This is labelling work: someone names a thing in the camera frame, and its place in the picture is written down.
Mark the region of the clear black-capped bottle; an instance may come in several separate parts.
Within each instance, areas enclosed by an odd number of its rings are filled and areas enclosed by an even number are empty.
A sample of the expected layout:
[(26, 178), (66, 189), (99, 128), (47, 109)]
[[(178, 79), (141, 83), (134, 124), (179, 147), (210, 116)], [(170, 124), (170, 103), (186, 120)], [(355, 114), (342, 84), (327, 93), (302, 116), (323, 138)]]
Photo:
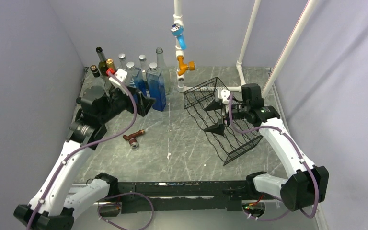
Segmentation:
[(92, 75), (94, 77), (94, 80), (92, 81), (93, 86), (100, 86), (102, 87), (107, 94), (110, 93), (111, 85), (110, 81), (107, 77), (101, 75), (98, 67), (96, 65), (91, 65), (90, 70), (92, 72)]

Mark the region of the tall clear open-neck bottle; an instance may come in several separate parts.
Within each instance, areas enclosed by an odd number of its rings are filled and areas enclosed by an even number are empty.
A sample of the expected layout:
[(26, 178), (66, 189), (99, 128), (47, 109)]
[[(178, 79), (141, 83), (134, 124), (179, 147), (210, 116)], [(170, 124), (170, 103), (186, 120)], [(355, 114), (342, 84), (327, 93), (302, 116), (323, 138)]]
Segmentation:
[(161, 72), (163, 75), (165, 93), (166, 95), (169, 95), (171, 92), (170, 71), (165, 64), (163, 49), (161, 47), (156, 48), (156, 58), (157, 58), (157, 65), (158, 67), (161, 68)]

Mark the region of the brown gold-capped wine bottle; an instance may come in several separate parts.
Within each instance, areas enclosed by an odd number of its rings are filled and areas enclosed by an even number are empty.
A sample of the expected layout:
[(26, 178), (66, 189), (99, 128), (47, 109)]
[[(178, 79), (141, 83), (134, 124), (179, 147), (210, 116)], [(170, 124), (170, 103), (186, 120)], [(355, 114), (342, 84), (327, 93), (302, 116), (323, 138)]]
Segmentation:
[(113, 69), (116, 71), (116, 67), (115, 67), (115, 63), (114, 63), (114, 60), (109, 58), (106, 60), (106, 66), (108, 69)]

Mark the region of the dark green wine bottle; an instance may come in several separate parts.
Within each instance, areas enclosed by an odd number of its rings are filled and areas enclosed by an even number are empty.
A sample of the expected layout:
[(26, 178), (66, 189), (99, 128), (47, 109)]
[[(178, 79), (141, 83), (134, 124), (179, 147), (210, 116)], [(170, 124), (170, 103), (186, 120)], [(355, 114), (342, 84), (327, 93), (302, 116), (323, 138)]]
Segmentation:
[(106, 73), (106, 71), (108, 70), (107, 63), (106, 63), (107, 58), (105, 57), (103, 49), (101, 47), (96, 47), (95, 50), (100, 60), (98, 63), (98, 69), (103, 76), (107, 77), (108, 76)]

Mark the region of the clear blue bottle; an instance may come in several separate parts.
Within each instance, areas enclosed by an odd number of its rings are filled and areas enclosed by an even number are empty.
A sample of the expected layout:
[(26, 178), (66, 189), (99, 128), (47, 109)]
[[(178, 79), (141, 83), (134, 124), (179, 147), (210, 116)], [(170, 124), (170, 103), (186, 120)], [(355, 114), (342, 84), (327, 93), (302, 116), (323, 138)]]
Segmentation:
[(149, 69), (146, 71), (146, 78), (150, 96), (156, 99), (156, 102), (152, 106), (153, 109), (161, 112), (164, 111), (166, 106), (164, 77), (161, 67), (156, 62), (149, 64)]
[(139, 89), (144, 94), (144, 96), (147, 96), (147, 91), (141, 69), (136, 67), (134, 62), (130, 61), (126, 64), (126, 70), (129, 77), (129, 85), (131, 87)]

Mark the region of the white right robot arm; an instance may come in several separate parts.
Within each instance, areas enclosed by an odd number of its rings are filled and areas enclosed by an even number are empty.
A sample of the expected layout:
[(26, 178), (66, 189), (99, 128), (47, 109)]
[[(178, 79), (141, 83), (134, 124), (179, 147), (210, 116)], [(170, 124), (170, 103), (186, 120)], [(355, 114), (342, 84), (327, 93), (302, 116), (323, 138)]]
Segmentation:
[(221, 119), (206, 132), (224, 135), (225, 126), (239, 134), (259, 132), (280, 159), (287, 178), (255, 172), (246, 177), (245, 193), (251, 199), (268, 194), (280, 199), (290, 211), (300, 210), (312, 218), (325, 200), (329, 172), (317, 166), (303, 153), (287, 131), (279, 112), (265, 105), (261, 88), (255, 83), (241, 87), (242, 100), (237, 101), (226, 87), (214, 89), (214, 99), (205, 111), (221, 109)]

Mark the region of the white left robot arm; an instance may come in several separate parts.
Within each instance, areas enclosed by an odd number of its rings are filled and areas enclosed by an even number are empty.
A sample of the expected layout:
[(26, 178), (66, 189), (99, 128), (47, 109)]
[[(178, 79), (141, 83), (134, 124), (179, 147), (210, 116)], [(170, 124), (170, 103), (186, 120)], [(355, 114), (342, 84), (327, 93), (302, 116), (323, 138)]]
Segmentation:
[(80, 109), (55, 166), (36, 195), (14, 211), (14, 216), (29, 230), (69, 230), (92, 203), (102, 199), (116, 201), (126, 194), (120, 190), (118, 179), (106, 173), (98, 174), (71, 196), (69, 190), (98, 144), (106, 141), (106, 123), (123, 111), (145, 116), (155, 99), (133, 87), (115, 88), (107, 94), (104, 88), (93, 86), (76, 102)]

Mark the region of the clear bottle dark label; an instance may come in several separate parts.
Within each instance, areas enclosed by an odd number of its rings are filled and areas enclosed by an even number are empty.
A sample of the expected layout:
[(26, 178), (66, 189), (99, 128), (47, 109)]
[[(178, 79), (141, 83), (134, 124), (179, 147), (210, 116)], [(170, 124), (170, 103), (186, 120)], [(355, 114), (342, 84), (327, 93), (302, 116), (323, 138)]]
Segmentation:
[(118, 58), (120, 61), (120, 68), (123, 70), (127, 70), (127, 58), (125, 53), (118, 54)]

